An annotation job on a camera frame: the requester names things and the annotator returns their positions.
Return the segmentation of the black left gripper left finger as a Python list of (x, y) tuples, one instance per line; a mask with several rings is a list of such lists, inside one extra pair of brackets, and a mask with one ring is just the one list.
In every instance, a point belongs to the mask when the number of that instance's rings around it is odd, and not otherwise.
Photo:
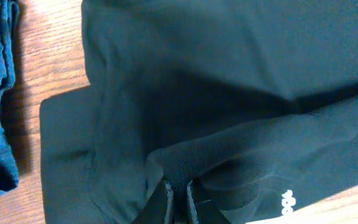
[(145, 207), (132, 224), (172, 224), (174, 192), (166, 177), (162, 177)]

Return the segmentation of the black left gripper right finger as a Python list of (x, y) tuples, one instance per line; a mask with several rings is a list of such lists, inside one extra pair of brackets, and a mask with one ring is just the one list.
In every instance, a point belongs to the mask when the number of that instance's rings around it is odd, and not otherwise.
[(190, 224), (230, 224), (198, 179), (188, 183), (186, 199)]

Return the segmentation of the black polo shirt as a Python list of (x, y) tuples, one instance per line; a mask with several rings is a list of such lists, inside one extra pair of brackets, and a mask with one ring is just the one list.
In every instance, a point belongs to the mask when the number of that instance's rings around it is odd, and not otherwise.
[(40, 106), (47, 223), (132, 223), (162, 177), (230, 223), (358, 185), (358, 0), (83, 1), (90, 85)]

